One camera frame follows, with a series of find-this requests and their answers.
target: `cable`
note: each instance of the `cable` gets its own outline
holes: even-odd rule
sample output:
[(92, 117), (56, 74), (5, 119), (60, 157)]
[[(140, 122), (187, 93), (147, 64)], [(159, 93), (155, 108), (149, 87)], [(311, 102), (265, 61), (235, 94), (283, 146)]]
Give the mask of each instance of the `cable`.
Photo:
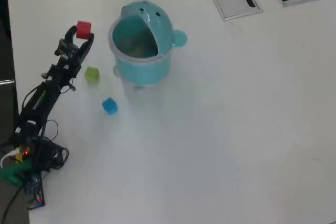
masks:
[[(44, 137), (44, 133), (46, 132), (46, 126), (47, 126), (47, 123), (45, 123), (42, 127), (41, 135), (40, 135), (41, 138)], [(33, 172), (35, 172), (35, 169), (36, 169), (36, 166), (37, 166), (37, 161), (38, 161), (38, 158), (39, 158), (40, 152), (41, 152), (41, 146), (42, 146), (42, 143), (40, 143), (40, 145), (38, 146), (38, 150), (36, 152), (35, 162), (34, 162), (33, 168), (31, 169)]]
[(35, 90), (37, 90), (37, 89), (40, 87), (40, 85), (34, 87), (32, 90), (30, 90), (30, 91), (28, 92), (28, 94), (26, 94), (25, 98), (23, 99), (22, 105), (21, 105), (21, 110), (23, 110), (23, 108), (24, 108), (24, 106), (25, 106), (26, 99), (28, 98), (28, 96), (29, 96), (31, 93), (33, 93)]
[(57, 121), (56, 120), (54, 120), (54, 119), (49, 119), (49, 120), (47, 120), (47, 122), (54, 122), (54, 123), (56, 123), (56, 126), (57, 126), (57, 131), (56, 131), (56, 135), (54, 136), (54, 138), (52, 138), (50, 141), (53, 141), (53, 140), (55, 140), (55, 138), (57, 137), (57, 135), (58, 135), (58, 123), (57, 123)]
[(64, 92), (61, 92), (61, 94), (65, 94), (66, 92), (68, 92), (69, 90), (70, 90), (70, 86), (69, 86), (69, 88), (66, 90), (66, 91), (64, 91)]
[(8, 158), (8, 157), (10, 157), (10, 156), (15, 156), (15, 155), (17, 155), (17, 154), (19, 154), (19, 153), (20, 153), (20, 150), (19, 150), (19, 149), (14, 149), (14, 150), (8, 152), (5, 156), (3, 156), (3, 157), (1, 158), (1, 160), (0, 160), (0, 167), (1, 167), (1, 168), (4, 168), (4, 166), (3, 166), (3, 162), (4, 162), (4, 160), (5, 160), (6, 158)]
[(16, 199), (16, 197), (19, 195), (20, 191), (22, 190), (22, 188), (24, 187), (25, 183), (23, 183), (20, 188), (16, 191), (16, 193), (14, 194), (14, 196), (12, 197), (12, 199), (10, 200), (10, 202), (8, 203), (6, 210), (4, 211), (4, 214), (2, 215), (2, 220), (1, 220), (1, 224), (5, 224), (5, 220), (6, 217), (8, 215), (8, 211), (10, 209), (10, 207), (12, 206), (14, 200)]
[[(7, 152), (6, 152), (6, 151), (4, 151), (4, 150), (2, 150), (2, 149), (0, 149), (0, 152), (1, 152), (2, 154), (4, 154), (4, 155), (6, 155), (6, 154), (7, 154)], [(16, 161), (16, 162), (18, 162), (18, 163), (21, 163), (21, 161), (20, 161), (20, 160), (18, 160), (18, 159), (16, 159), (16, 158), (14, 158), (14, 157), (12, 157), (12, 156), (10, 156), (9, 158), (10, 158), (10, 159), (12, 159), (12, 160), (14, 160), (14, 161)]]

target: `robotic arm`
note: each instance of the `robotic arm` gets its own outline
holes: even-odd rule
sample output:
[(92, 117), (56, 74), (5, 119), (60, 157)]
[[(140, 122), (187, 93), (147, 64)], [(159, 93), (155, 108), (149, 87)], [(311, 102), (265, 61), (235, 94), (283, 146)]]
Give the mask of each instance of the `robotic arm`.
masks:
[[(31, 93), (34, 94), (25, 105), (23, 103), (15, 132), (6, 143), (20, 150), (23, 158), (15, 166), (1, 169), (0, 178), (17, 187), (25, 186), (26, 193), (33, 196), (33, 208), (44, 205), (41, 172), (60, 169), (69, 154), (68, 149), (46, 139), (44, 132), (48, 116), (61, 95), (61, 89), (76, 89), (70, 82), (76, 78), (92, 46), (95, 36), (90, 28), (90, 23), (78, 22), (77, 26), (72, 26), (66, 32), (64, 39), (60, 39), (55, 51), (55, 55), (60, 57), (57, 64), (51, 65), (49, 71), (42, 74), (45, 81), (32, 90)], [(75, 35), (87, 41), (77, 47), (73, 44)]]

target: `black cable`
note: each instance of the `black cable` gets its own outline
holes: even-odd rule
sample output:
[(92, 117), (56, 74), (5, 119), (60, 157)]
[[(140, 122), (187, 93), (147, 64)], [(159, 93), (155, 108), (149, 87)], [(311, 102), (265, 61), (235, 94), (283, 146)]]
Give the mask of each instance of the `black cable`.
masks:
[(4, 211), (4, 214), (2, 215), (2, 220), (1, 220), (1, 224), (5, 224), (5, 220), (7, 218), (8, 215), (8, 211), (10, 209), (10, 207), (12, 206), (14, 200), (16, 199), (16, 197), (19, 195), (20, 191), (22, 190), (22, 188), (24, 187), (25, 184), (22, 184), (20, 186), (20, 188), (16, 191), (16, 193), (14, 194), (14, 196), (12, 197), (12, 199), (10, 200), (10, 202), (8, 203), (6, 210)]
[(58, 135), (58, 123), (57, 123), (57, 121), (54, 120), (54, 119), (48, 119), (47, 122), (54, 122), (54, 123), (56, 123), (56, 126), (57, 126), (56, 135), (55, 135), (51, 140), (49, 139), (50, 141), (53, 141), (53, 140), (55, 140), (55, 138), (56, 138), (57, 135)]
[[(44, 138), (44, 133), (46, 132), (46, 126), (47, 126), (47, 123), (45, 123), (42, 127), (41, 135), (40, 135), (41, 138)], [(35, 162), (34, 162), (33, 168), (31, 169), (33, 172), (35, 172), (35, 170), (36, 170), (37, 161), (38, 161), (38, 158), (39, 158), (40, 152), (41, 152), (41, 146), (42, 146), (42, 142), (40, 142), (40, 145), (38, 146), (38, 150), (36, 152)]]
[(26, 94), (25, 98), (23, 99), (23, 102), (22, 102), (22, 105), (21, 105), (21, 110), (23, 110), (24, 106), (25, 106), (25, 102), (26, 102), (26, 99), (28, 98), (28, 96), (33, 93), (35, 90), (37, 90), (38, 88), (40, 87), (40, 85), (34, 87), (32, 90), (30, 90), (28, 92), (28, 94)]
[(61, 92), (61, 94), (65, 94), (66, 92), (68, 92), (70, 89), (71, 89), (71, 86), (69, 86), (69, 88), (66, 90), (66, 91), (64, 91), (64, 92)]

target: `cube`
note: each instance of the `cube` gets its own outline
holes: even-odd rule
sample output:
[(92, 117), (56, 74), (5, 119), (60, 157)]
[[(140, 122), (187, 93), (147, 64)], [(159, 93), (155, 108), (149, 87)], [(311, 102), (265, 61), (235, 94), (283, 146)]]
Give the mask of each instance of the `cube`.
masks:
[(88, 83), (98, 83), (100, 79), (98, 68), (88, 67), (85, 71), (85, 79)]
[(117, 110), (118, 110), (118, 106), (117, 106), (116, 102), (110, 97), (107, 98), (107, 100), (104, 101), (101, 105), (103, 106), (104, 110), (109, 115), (112, 115), (112, 114), (116, 113)]

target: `pot handle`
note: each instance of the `pot handle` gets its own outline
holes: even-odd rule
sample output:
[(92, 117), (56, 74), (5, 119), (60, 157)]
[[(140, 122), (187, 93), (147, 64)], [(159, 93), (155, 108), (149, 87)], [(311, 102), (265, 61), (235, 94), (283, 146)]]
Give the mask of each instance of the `pot handle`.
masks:
[(183, 47), (187, 43), (187, 34), (180, 30), (174, 30), (173, 47)]

